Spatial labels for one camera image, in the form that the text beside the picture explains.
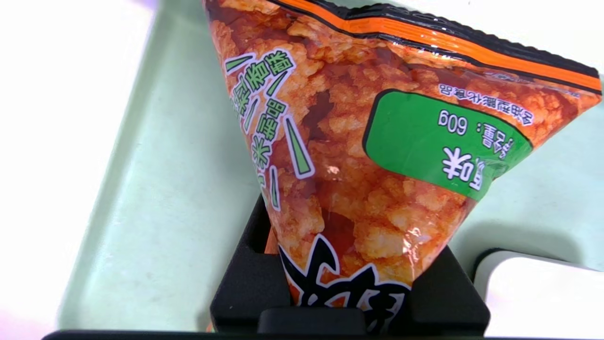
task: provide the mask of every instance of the black holder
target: black holder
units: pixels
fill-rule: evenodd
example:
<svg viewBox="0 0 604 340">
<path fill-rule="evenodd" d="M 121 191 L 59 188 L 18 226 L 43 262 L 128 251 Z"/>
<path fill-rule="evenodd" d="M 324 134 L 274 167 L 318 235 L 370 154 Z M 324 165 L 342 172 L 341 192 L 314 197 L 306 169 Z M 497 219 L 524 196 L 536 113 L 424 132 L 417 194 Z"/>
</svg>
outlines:
<svg viewBox="0 0 604 340">
<path fill-rule="evenodd" d="M 319 334 L 357 334 L 359 312 L 315 308 L 305 312 L 307 309 L 291 307 L 281 259 L 264 254 L 270 229 L 260 197 L 210 306 L 214 328 L 230 333 L 287 330 L 288 334 L 308 334 L 312 324 L 319 326 L 314 328 Z M 324 322 L 330 318 L 337 322 Z M 446 247 L 414 282 L 401 311 L 390 324 L 390 335 L 483 336 L 489 320 L 489 309 Z"/>
<path fill-rule="evenodd" d="M 58 331 L 46 335 L 42 340 L 350 340 L 351 337 L 342 336 L 291 336 L 282 335 L 266 336 L 263 334 L 250 335 L 230 335 L 224 333 L 175 333 L 175 332 L 125 332 L 125 331 L 85 331 L 85 330 L 67 330 Z M 371 340 L 371 336 L 355 336 L 355 340 Z M 383 340 L 396 340 L 394 337 L 383 337 Z M 424 338 L 419 336 L 410 336 L 407 340 L 434 340 L 434 338 Z M 444 336 L 441 340 L 484 340 L 481 336 Z M 509 340 L 504 338 L 489 338 L 489 340 Z M 514 340 L 539 340 L 538 338 L 514 338 Z"/>
</svg>

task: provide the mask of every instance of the crispy rice snack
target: crispy rice snack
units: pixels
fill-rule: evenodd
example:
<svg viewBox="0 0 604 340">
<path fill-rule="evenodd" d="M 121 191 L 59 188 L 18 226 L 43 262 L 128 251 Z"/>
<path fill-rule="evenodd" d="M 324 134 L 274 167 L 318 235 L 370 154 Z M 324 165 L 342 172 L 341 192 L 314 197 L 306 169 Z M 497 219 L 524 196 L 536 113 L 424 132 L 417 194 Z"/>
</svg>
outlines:
<svg viewBox="0 0 604 340">
<path fill-rule="evenodd" d="M 492 181 L 601 99 L 593 68 L 392 5 L 203 2 L 294 299 L 372 332 Z"/>
</svg>

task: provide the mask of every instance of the snack bag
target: snack bag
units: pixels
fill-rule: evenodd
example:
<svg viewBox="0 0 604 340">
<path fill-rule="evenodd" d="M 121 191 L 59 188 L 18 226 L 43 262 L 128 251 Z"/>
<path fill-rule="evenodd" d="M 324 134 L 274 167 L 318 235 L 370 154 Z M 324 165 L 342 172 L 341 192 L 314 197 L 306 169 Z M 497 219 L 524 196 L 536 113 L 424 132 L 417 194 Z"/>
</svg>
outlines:
<svg viewBox="0 0 604 340">
<path fill-rule="evenodd" d="M 294 302 L 373 333 L 493 180 L 601 99 L 593 68 L 392 5 L 204 5 Z"/>
</svg>

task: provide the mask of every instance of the chip bag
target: chip bag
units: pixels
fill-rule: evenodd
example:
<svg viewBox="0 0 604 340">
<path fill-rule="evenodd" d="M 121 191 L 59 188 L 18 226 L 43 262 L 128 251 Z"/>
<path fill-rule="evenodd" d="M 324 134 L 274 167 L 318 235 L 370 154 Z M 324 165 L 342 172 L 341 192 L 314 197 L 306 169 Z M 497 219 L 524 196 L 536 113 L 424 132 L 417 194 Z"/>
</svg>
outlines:
<svg viewBox="0 0 604 340">
<path fill-rule="evenodd" d="M 593 68 L 392 5 L 204 5 L 294 302 L 373 333 L 493 180 L 601 100 Z"/>
</svg>

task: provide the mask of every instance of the green label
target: green label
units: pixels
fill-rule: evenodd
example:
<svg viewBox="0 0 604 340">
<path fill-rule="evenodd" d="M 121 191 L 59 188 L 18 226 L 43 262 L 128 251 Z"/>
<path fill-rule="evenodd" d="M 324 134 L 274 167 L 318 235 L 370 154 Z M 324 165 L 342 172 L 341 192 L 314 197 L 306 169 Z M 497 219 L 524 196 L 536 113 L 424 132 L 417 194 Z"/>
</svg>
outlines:
<svg viewBox="0 0 604 340">
<path fill-rule="evenodd" d="M 396 90 L 377 96 L 363 142 L 382 168 L 474 200 L 533 150 L 497 117 Z"/>
</svg>

